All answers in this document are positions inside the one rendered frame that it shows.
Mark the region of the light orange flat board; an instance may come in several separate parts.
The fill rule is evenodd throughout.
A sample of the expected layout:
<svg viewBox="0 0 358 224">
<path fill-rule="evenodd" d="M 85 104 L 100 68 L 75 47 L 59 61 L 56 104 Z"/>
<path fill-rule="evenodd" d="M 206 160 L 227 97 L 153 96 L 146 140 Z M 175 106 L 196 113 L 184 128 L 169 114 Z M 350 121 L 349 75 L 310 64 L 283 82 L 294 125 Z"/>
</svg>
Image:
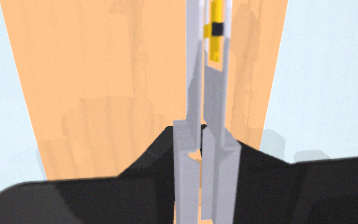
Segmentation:
<svg viewBox="0 0 358 224">
<path fill-rule="evenodd" d="M 232 0 L 226 128 L 259 151 L 288 0 Z M 186 119 L 185 0 L 0 0 L 47 180 L 114 176 Z"/>
</svg>

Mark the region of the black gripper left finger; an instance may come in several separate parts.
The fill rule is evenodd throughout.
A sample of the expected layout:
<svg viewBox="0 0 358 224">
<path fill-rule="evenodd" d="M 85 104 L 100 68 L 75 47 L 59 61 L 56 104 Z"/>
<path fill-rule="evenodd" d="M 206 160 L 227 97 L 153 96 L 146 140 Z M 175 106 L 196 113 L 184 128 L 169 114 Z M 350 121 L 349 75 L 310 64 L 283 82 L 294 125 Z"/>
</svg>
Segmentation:
<svg viewBox="0 0 358 224">
<path fill-rule="evenodd" d="M 0 191 L 0 224 L 174 224 L 173 126 L 114 176 L 17 183 Z"/>
</svg>

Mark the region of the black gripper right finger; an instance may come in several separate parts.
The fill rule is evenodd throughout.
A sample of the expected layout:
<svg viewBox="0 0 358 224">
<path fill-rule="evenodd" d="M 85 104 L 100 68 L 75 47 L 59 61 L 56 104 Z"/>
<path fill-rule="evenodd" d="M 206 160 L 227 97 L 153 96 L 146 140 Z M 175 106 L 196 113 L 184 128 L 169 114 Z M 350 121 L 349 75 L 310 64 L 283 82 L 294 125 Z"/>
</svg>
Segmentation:
<svg viewBox="0 0 358 224">
<path fill-rule="evenodd" d="M 237 141 L 232 224 L 305 224 L 315 201 L 358 195 L 358 156 L 289 163 Z"/>
</svg>

